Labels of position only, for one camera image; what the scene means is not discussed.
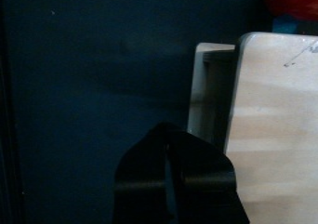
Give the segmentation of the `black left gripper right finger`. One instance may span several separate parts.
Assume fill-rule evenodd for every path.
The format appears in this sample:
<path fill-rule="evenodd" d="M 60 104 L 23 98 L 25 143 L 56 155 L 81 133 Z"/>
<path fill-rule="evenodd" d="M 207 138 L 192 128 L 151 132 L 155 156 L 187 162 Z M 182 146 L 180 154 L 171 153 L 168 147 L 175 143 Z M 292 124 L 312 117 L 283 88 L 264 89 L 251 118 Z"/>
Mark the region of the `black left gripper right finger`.
<path fill-rule="evenodd" d="M 179 224 L 250 224 L 227 156 L 175 125 L 167 141 Z"/>

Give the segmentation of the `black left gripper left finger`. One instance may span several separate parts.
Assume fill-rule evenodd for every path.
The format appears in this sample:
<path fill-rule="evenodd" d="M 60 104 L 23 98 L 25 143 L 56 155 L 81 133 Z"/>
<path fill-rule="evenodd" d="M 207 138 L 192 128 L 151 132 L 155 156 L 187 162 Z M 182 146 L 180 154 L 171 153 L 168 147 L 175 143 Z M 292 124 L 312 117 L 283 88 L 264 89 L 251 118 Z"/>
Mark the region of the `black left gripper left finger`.
<path fill-rule="evenodd" d="M 165 160 L 168 124 L 149 130 L 124 153 L 115 171 L 112 224 L 169 224 Z"/>

